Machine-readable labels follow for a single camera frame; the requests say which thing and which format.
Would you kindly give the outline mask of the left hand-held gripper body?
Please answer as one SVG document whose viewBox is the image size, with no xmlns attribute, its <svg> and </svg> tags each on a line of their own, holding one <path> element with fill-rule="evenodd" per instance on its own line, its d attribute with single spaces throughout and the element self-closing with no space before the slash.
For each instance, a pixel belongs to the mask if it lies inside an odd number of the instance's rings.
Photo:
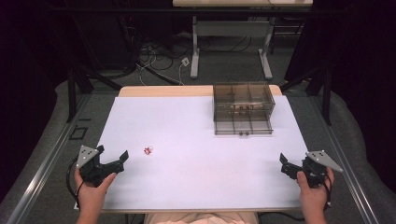
<svg viewBox="0 0 396 224">
<path fill-rule="evenodd" d="M 95 187 L 100 186 L 108 175 L 124 171 L 124 162 L 120 159 L 103 164 L 100 162 L 100 155 L 96 148 L 81 146 L 76 164 L 82 179 Z"/>
</svg>

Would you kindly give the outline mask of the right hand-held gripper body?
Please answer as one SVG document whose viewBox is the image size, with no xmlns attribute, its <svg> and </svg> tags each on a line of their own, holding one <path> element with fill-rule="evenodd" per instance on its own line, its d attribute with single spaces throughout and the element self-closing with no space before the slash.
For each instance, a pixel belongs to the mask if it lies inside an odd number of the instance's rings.
<svg viewBox="0 0 396 224">
<path fill-rule="evenodd" d="M 304 168 L 302 165 L 290 163 L 282 164 L 281 172 L 289 178 L 296 180 L 297 173 L 303 171 L 307 178 L 307 183 L 310 188 L 318 187 L 325 182 L 325 177 L 328 175 L 327 168 L 332 168 L 334 171 L 342 173 L 343 168 L 333 160 L 324 150 L 306 152 L 305 157 L 311 159 L 311 166 Z"/>
</svg>

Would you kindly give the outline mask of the clear grey drawer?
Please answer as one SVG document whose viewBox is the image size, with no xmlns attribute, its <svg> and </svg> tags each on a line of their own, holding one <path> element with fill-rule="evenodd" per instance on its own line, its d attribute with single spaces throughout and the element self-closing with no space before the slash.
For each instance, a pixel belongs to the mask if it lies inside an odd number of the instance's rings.
<svg viewBox="0 0 396 224">
<path fill-rule="evenodd" d="M 216 135 L 272 134 L 270 116 L 266 112 L 223 111 L 214 115 Z"/>
</svg>

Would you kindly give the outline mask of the person's right hand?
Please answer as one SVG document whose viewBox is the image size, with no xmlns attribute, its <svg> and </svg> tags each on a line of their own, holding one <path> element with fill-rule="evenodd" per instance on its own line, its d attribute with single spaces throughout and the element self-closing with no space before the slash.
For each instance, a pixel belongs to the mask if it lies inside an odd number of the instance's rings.
<svg viewBox="0 0 396 224">
<path fill-rule="evenodd" d="M 321 186 L 316 189 L 309 187 L 303 171 L 297 173 L 297 184 L 300 187 L 300 203 L 304 216 L 308 214 L 324 215 L 324 207 L 327 202 L 327 191 Z"/>
</svg>

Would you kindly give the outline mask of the person's left hand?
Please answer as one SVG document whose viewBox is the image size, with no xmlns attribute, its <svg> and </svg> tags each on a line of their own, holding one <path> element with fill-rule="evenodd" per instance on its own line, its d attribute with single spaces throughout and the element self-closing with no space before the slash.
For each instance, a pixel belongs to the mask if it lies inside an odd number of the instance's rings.
<svg viewBox="0 0 396 224">
<path fill-rule="evenodd" d="M 81 217 L 98 218 L 104 206 L 106 192 L 116 178 L 116 174 L 108 175 L 99 187 L 90 187 L 83 182 L 79 169 L 75 171 L 75 181 L 79 187 L 78 200 Z"/>
</svg>

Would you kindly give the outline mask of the black metal stand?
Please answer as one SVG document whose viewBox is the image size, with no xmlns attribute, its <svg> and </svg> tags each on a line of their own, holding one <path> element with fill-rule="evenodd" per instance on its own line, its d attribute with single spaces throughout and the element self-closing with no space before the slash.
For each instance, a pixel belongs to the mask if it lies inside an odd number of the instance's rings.
<svg viewBox="0 0 396 224">
<path fill-rule="evenodd" d="M 330 120 L 330 102 L 332 90 L 332 71 L 328 68 L 315 67 L 309 72 L 288 81 L 280 87 L 281 91 L 286 91 L 289 88 L 302 82 L 304 79 L 310 78 L 311 81 L 305 92 L 308 96 L 317 96 L 319 91 L 322 91 L 322 106 L 321 115 L 328 125 L 331 125 Z"/>
<path fill-rule="evenodd" d="M 76 87 L 79 87 L 83 94 L 91 94 L 93 91 L 93 85 L 90 82 L 90 77 L 98 79 L 100 82 L 106 84 L 108 87 L 116 91 L 119 91 L 121 89 L 121 85 L 113 82 L 107 77 L 100 75 L 98 72 L 88 68 L 85 65 L 82 65 L 78 68 L 70 68 L 67 73 L 69 105 L 69 113 L 67 119 L 68 122 L 71 122 L 78 112 Z"/>
</svg>

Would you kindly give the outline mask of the white table cover sheet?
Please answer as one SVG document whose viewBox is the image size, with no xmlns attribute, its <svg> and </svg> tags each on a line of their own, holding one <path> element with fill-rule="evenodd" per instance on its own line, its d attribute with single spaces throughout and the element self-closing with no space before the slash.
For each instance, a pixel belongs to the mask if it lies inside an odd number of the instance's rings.
<svg viewBox="0 0 396 224">
<path fill-rule="evenodd" d="M 118 97 L 100 138 L 102 162 L 128 151 L 106 194 L 109 212 L 297 209 L 299 189 L 280 154 L 298 163 L 306 146 L 284 96 L 275 98 L 272 134 L 216 135 L 213 100 Z M 154 147 L 146 155 L 145 147 Z"/>
</svg>

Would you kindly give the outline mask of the clear grey drawer cabinet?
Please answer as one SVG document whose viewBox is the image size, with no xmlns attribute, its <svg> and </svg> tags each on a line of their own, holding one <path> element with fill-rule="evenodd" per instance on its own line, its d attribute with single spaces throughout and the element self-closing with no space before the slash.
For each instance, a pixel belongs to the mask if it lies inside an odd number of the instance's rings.
<svg viewBox="0 0 396 224">
<path fill-rule="evenodd" d="M 266 82 L 230 82 L 213 86 L 214 121 L 268 121 L 275 100 Z"/>
</svg>

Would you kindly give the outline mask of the light wooden table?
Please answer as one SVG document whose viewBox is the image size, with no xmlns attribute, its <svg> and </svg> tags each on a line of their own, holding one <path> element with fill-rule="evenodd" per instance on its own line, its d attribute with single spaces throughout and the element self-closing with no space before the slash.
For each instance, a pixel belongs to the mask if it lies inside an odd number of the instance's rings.
<svg viewBox="0 0 396 224">
<path fill-rule="evenodd" d="M 193 86 L 127 86 L 120 89 L 119 97 L 188 97 L 212 96 L 211 85 Z"/>
</svg>

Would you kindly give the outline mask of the person's beige clothing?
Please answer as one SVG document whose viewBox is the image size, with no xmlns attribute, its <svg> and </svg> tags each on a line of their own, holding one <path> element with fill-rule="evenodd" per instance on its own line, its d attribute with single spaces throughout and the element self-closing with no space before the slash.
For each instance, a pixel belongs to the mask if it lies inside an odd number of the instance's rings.
<svg viewBox="0 0 396 224">
<path fill-rule="evenodd" d="M 259 224 L 254 212 L 157 213 L 145 215 L 144 224 Z"/>
</svg>

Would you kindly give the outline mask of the white desk with metal legs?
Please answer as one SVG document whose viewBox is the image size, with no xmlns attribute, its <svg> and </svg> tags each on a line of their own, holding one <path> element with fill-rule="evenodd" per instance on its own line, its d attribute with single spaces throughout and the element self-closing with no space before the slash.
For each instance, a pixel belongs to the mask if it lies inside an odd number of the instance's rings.
<svg viewBox="0 0 396 224">
<path fill-rule="evenodd" d="M 306 12 L 313 5 L 313 0 L 173 0 L 174 7 L 181 9 L 269 9 L 271 12 L 279 9 L 296 9 Z M 199 36 L 250 36 L 263 37 L 263 47 L 259 49 L 264 78 L 273 78 L 267 59 L 267 52 L 273 37 L 276 25 L 276 16 L 264 16 L 264 21 L 254 21 L 249 17 L 246 21 L 237 19 L 220 19 L 203 21 L 196 16 L 192 17 L 192 59 L 191 78 L 198 77 L 200 49 Z"/>
</svg>

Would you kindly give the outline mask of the aluminium floor rail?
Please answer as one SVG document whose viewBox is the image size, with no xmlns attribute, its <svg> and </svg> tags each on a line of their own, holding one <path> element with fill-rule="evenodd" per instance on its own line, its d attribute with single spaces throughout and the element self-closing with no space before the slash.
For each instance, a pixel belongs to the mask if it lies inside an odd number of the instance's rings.
<svg viewBox="0 0 396 224">
<path fill-rule="evenodd" d="M 343 224 L 379 224 L 368 185 L 374 177 L 365 159 L 365 145 L 356 120 L 340 99 L 331 102 L 330 119 L 321 115 L 321 102 L 308 99 L 312 122 L 304 128 L 311 151 L 323 150 L 343 168 L 336 176 L 330 217 Z"/>
<path fill-rule="evenodd" d="M 58 97 L 49 123 L 31 157 L 7 197 L 0 203 L 0 212 L 9 212 L 4 218 L 0 218 L 0 224 L 22 224 L 24 222 L 62 154 L 69 135 L 75 128 L 77 116 L 90 98 L 89 94 L 79 96 L 77 112 L 70 121 L 67 121 L 67 97 L 65 95 Z"/>
</svg>

